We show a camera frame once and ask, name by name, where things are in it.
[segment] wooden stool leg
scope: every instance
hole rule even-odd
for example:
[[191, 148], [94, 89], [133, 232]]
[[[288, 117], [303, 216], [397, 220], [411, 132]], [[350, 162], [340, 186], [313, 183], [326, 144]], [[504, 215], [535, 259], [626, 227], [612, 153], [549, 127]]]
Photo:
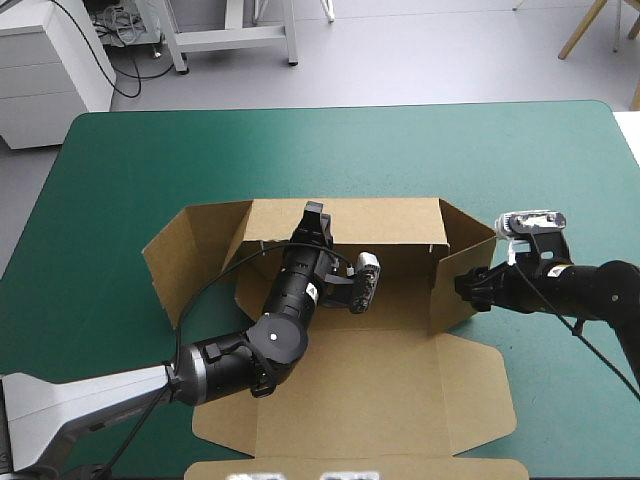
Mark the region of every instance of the wooden stool leg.
[[640, 15], [638, 15], [638, 20], [636, 20], [636, 23], [633, 24], [631, 30], [629, 30], [629, 40], [633, 40], [634, 38], [636, 38], [638, 36], [638, 33], [640, 33]]
[[600, 13], [600, 10], [602, 10], [602, 8], [606, 4], [607, 4], [607, 0], [596, 0], [595, 2], [593, 2], [593, 5], [591, 5], [591, 8], [587, 12], [587, 14], [584, 16], [584, 18], [582, 19], [582, 21], [580, 22], [576, 30], [573, 32], [571, 37], [569, 37], [569, 40], [567, 40], [567, 43], [565, 43], [564, 47], [562, 47], [562, 50], [560, 50], [560, 53], [558, 54], [558, 58], [560, 60], [564, 60], [565, 58], [567, 58], [567, 55], [571, 53], [571, 50], [573, 50], [573, 47], [576, 46], [576, 43], [578, 43], [578, 41], [582, 38], [582, 35], [584, 35], [584, 32], [587, 31], [587, 28], [589, 28], [589, 25], [591, 25], [591, 23], [595, 20], [595, 18]]
[[640, 110], [640, 80], [636, 87], [636, 94], [633, 96], [633, 102], [631, 102], [631, 110]]

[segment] cable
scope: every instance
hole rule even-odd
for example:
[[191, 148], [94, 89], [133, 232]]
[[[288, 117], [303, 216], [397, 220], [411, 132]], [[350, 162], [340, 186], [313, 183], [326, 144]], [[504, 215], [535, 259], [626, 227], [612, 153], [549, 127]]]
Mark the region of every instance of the cable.
[[173, 63], [170, 64], [165, 70], [163, 70], [160, 73], [156, 73], [154, 75], [140, 75], [140, 76], [136, 76], [136, 75], [131, 75], [130, 73], [127, 72], [123, 72], [122, 70], [112, 66], [112, 68], [118, 72], [121, 75], [124, 75], [125, 77], [129, 77], [129, 78], [139, 78], [140, 80], [151, 80], [153, 78], [160, 78], [165, 76], [167, 73], [169, 73], [171, 71], [171, 69], [173, 68]]
[[293, 243], [292, 242], [284, 242], [284, 243], [279, 243], [277, 245], [271, 245], [271, 246], [268, 246], [268, 247], [262, 247], [257, 252], [254, 252], [251, 255], [248, 255], [248, 256], [238, 260], [236, 263], [234, 263], [233, 265], [227, 267], [223, 272], [219, 273], [216, 277], [214, 277], [212, 280], [207, 282], [196, 293], [194, 293], [191, 296], [191, 298], [189, 299], [189, 301], [186, 303], [186, 305], [184, 306], [182, 311], [180, 312], [180, 316], [178, 317], [178, 322], [176, 323], [176, 329], [175, 329], [176, 351], [175, 351], [175, 356], [174, 356], [174, 358], [175, 358], [174, 372], [175, 372], [176, 376], [178, 375], [179, 358], [180, 358], [178, 356], [178, 353], [180, 351], [180, 345], [181, 345], [181, 341], [182, 341], [182, 323], [184, 322], [184, 320], [187, 317], [187, 315], [189, 315], [189, 312], [191, 312], [191, 309], [195, 305], [196, 300], [200, 297], [200, 295], [202, 295], [202, 293], [206, 289], [208, 289], [211, 285], [216, 283], [218, 280], [220, 280], [221, 278], [225, 277], [226, 275], [229, 275], [230, 273], [234, 272], [235, 270], [240, 268], [242, 265], [244, 265], [247, 262], [250, 262], [254, 258], [256, 258], [256, 257], [258, 257], [260, 255], [264, 255], [267, 252], [271, 252], [273, 250], [278, 250], [278, 249], [287, 248], [287, 247], [313, 248], [315, 250], [320, 250], [322, 252], [326, 252], [329, 255], [333, 255], [334, 257], [338, 258], [339, 260], [342, 260], [347, 265], [351, 265], [351, 262], [349, 261], [348, 258], [346, 258], [344, 255], [336, 252], [335, 250], [332, 250], [332, 249], [327, 248], [327, 247], [322, 247], [320, 245], [311, 245], [311, 244], [308, 244], [308, 243], [296, 243], [296, 242], [293, 242]]
[[631, 391], [631, 393], [636, 397], [636, 399], [640, 401], [640, 392], [638, 391], [637, 388], [633, 386], [633, 384], [629, 381], [629, 379], [625, 377], [624, 373], [622, 373], [618, 369], [618, 367], [616, 367], [613, 363], [611, 363], [611, 361], [607, 357], [605, 357], [600, 352], [600, 350], [598, 350], [591, 342], [589, 342], [589, 340], [584, 338], [584, 336], [582, 336], [582, 333], [577, 332], [573, 328], [571, 323], [569, 323], [569, 321], [566, 318], [564, 318], [560, 312], [558, 312], [558, 309], [554, 307], [551, 304], [551, 302], [549, 302], [546, 299], [546, 297], [540, 292], [540, 290], [536, 288], [536, 286], [533, 283], [531, 283], [531, 281], [527, 278], [524, 272], [520, 270], [520, 267], [518, 266], [517, 263], [514, 263], [513, 266], [522, 277], [522, 280], [524, 280], [524, 283], [526, 283], [527, 286], [531, 289], [531, 291], [533, 291], [538, 296], [538, 298], [542, 300], [542, 302], [547, 306], [547, 308], [551, 311], [551, 313], [553, 313], [556, 317], [558, 317], [558, 320], [560, 320], [563, 323], [563, 325], [567, 327], [574, 336], [578, 337], [578, 340], [580, 340], [589, 350], [591, 350], [594, 353], [594, 355], [602, 361], [602, 363], [604, 363], [607, 367], [609, 367], [609, 369], [613, 373], [615, 373], [620, 380], [622, 380], [622, 383], [626, 385], [626, 387]]
[[[106, 36], [106, 35], [111, 35], [114, 36], [116, 35], [116, 31], [107, 27], [106, 25], [102, 25], [100, 23], [93, 23], [93, 26], [95, 28], [101, 28], [104, 31], [102, 32], [98, 32], [100, 37]], [[126, 45], [125, 43], [122, 43], [122, 47], [123, 48], [127, 48], [128, 45]], [[130, 73], [124, 72], [122, 70], [120, 70], [119, 68], [114, 67], [113, 65], [111, 66], [111, 68], [113, 68], [116, 72], [118, 72], [121, 75], [124, 75], [125, 77], [129, 77], [129, 78], [135, 78], [140, 79], [140, 80], [152, 80], [154, 78], [160, 78], [165, 76], [167, 73], [169, 73], [171, 71], [171, 69], [173, 68], [173, 63], [169, 64], [169, 66], [167, 68], [165, 68], [163, 71], [161, 71], [160, 73], [154, 73], [152, 75], [132, 75]]]
[[60, 10], [62, 10], [65, 15], [67, 15], [67, 17], [69, 17], [69, 19], [73, 22], [73, 24], [76, 26], [76, 28], [78, 29], [78, 31], [80, 32], [80, 35], [82, 35], [82, 39], [84, 40], [84, 42], [87, 44], [87, 47], [89, 47], [89, 51], [91, 52], [91, 55], [93, 56], [93, 59], [96, 62], [96, 65], [98, 65], [98, 68], [100, 69], [100, 71], [102, 72], [102, 75], [104, 76], [104, 78], [107, 80], [107, 82], [109, 83], [109, 85], [111, 85], [113, 87], [113, 89], [118, 92], [120, 95], [122, 95], [123, 97], [126, 98], [136, 98], [138, 96], [140, 96], [140, 94], [142, 93], [142, 80], [139, 78], [140, 72], [138, 71], [138, 64], [136, 63], [135, 59], [133, 58], [133, 56], [131, 56], [131, 60], [133, 61], [133, 67], [136, 71], [136, 73], [138, 74], [138, 89], [136, 90], [136, 93], [134, 94], [129, 94], [126, 92], [123, 92], [122, 90], [120, 90], [118, 87], [116, 87], [115, 83], [113, 83], [111, 81], [111, 79], [109, 78], [109, 76], [107, 75], [107, 72], [104, 71], [104, 68], [102, 67], [102, 64], [100, 63], [100, 60], [98, 60], [98, 56], [96, 55], [96, 52], [93, 50], [93, 47], [91, 46], [91, 43], [89, 42], [89, 39], [87, 38], [87, 36], [85, 35], [84, 31], [82, 30], [82, 28], [80, 27], [80, 25], [78, 25], [78, 22], [76, 21], [76, 19], [73, 17], [73, 15], [71, 15], [71, 13], [69, 12], [69, 10], [67, 10], [63, 5], [61, 5], [58, 0], [50, 0], [53, 4], [55, 4]]
[[116, 450], [116, 453], [114, 453], [111, 457], [111, 460], [109, 460], [109, 462], [107, 462], [104, 467], [100, 469], [100, 473], [98, 473], [98, 475], [93, 480], [103, 480], [105, 477], [111, 475], [111, 469], [113, 468], [113, 466], [120, 459], [125, 450], [129, 447], [138, 431], [144, 425], [144, 422], [147, 420], [147, 418], [149, 418], [149, 415], [151, 415], [153, 409], [158, 403], [160, 403], [160, 400], [168, 390], [169, 385], [165, 385], [154, 397], [151, 403], [147, 405], [147, 408], [144, 409], [144, 412], [142, 412], [142, 416], [138, 419], [134, 427], [131, 429], [131, 431], [127, 435], [127, 438], [124, 439], [124, 441], [120, 444], [120, 447], [118, 447], [118, 450]]

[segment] green table surface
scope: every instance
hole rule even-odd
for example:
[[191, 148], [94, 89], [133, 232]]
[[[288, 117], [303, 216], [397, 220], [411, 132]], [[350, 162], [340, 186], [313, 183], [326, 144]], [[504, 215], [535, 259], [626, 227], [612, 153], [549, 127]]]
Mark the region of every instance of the green table surface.
[[[322, 196], [440, 196], [487, 224], [558, 209], [576, 263], [640, 264], [640, 169], [601, 103], [84, 115], [0, 282], [0, 371], [67, 381], [168, 358], [140, 254], [154, 234], [187, 204]], [[232, 297], [210, 289], [187, 339], [246, 325]], [[518, 459], [532, 476], [640, 474], [640, 406], [557, 319], [495, 309], [453, 331], [504, 354], [518, 416], [515, 433], [466, 455]], [[629, 373], [608, 327], [585, 333]], [[242, 458], [195, 438], [191, 415], [154, 412], [115, 473]], [[83, 438], [69, 466], [106, 461], [131, 425]]]

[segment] open cardboard box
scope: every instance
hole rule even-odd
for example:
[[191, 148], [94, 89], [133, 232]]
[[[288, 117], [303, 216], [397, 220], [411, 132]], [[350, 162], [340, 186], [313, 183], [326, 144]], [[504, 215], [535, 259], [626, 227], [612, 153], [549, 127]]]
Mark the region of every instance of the open cardboard box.
[[[453, 455], [503, 437], [516, 419], [500, 353], [442, 334], [473, 310], [453, 278], [488, 265], [494, 233], [437, 198], [321, 199], [336, 250], [375, 253], [382, 266], [369, 311], [316, 310], [309, 348], [270, 397], [241, 392], [196, 408], [194, 433], [254, 459], [203, 462], [189, 480], [281, 472], [378, 471], [383, 479], [526, 479], [512, 460]], [[175, 324], [194, 292], [260, 242], [286, 241], [305, 199], [261, 199], [183, 209], [144, 249]], [[236, 301], [257, 319], [281, 255], [237, 275]]]

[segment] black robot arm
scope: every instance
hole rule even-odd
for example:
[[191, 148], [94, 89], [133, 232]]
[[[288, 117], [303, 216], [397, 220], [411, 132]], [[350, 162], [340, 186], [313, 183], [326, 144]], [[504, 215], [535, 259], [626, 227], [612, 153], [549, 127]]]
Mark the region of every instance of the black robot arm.
[[587, 320], [607, 322], [640, 384], [640, 270], [622, 261], [574, 265], [565, 225], [561, 213], [546, 210], [501, 215], [496, 234], [509, 240], [508, 261], [458, 276], [456, 291], [481, 312], [495, 305], [576, 318], [576, 334]]
[[[307, 203], [262, 315], [245, 331], [181, 345], [166, 364], [76, 382], [0, 377], [0, 480], [57, 480], [78, 437], [144, 412], [130, 440], [158, 403], [198, 405], [246, 389], [256, 397], [273, 393], [304, 355], [317, 305], [362, 313], [373, 299], [376, 257], [361, 253], [340, 276], [330, 225], [321, 204]], [[68, 478], [108, 478], [126, 445], [108, 464]]]
[[255, 397], [270, 395], [306, 351], [317, 305], [367, 310], [380, 273], [378, 261], [361, 253], [355, 268], [339, 276], [330, 227], [322, 204], [308, 202], [261, 317], [246, 331], [183, 346], [173, 398], [197, 405], [244, 389]]

